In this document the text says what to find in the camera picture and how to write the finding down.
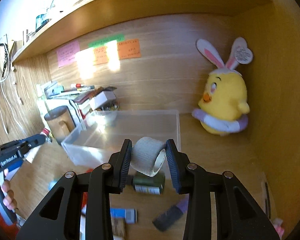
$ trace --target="human hand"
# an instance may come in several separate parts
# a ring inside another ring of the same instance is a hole
[[[10,189],[10,181],[5,180],[1,185],[1,189],[3,192],[7,193],[5,198],[3,199],[3,204],[9,209],[13,210],[17,208],[17,201],[14,199],[14,192]]]

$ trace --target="wooden desk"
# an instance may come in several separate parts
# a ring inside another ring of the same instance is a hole
[[[261,170],[245,133],[225,137],[211,135],[190,114],[180,115],[180,130],[182,151],[187,153],[192,162],[215,173],[233,171],[259,205],[263,205]],[[55,142],[43,145],[34,162],[25,162],[11,182],[21,214],[27,218],[48,192],[48,183],[70,170],[80,174],[87,168],[74,166],[61,146]],[[183,196],[176,194],[171,181],[166,181],[165,191],[161,196],[138,194],[127,186],[121,195],[111,195],[110,202],[112,207],[136,208],[138,211],[138,223],[127,225],[126,239],[168,240],[182,239],[186,216],[164,233],[159,232],[151,221],[181,198]],[[212,239],[216,239],[214,206]]]

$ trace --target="white tape roll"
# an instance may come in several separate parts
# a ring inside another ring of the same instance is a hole
[[[166,159],[166,144],[162,141],[143,137],[137,141],[131,152],[130,165],[136,171],[153,177]]]

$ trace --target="transparent storage container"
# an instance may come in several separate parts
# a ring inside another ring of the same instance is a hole
[[[123,141],[132,144],[142,137],[165,142],[173,139],[179,151],[180,126],[177,110],[94,111],[61,143],[75,165],[90,168],[106,163],[120,151]],[[167,161],[162,171],[169,175]]]

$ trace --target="green sticky note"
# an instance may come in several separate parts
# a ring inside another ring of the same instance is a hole
[[[102,47],[104,46],[107,42],[109,41],[124,41],[124,35],[123,34],[118,34],[118,35],[114,35],[114,36],[110,36],[101,40],[97,40],[94,42],[91,42],[88,44],[89,48],[98,48],[98,47]]]

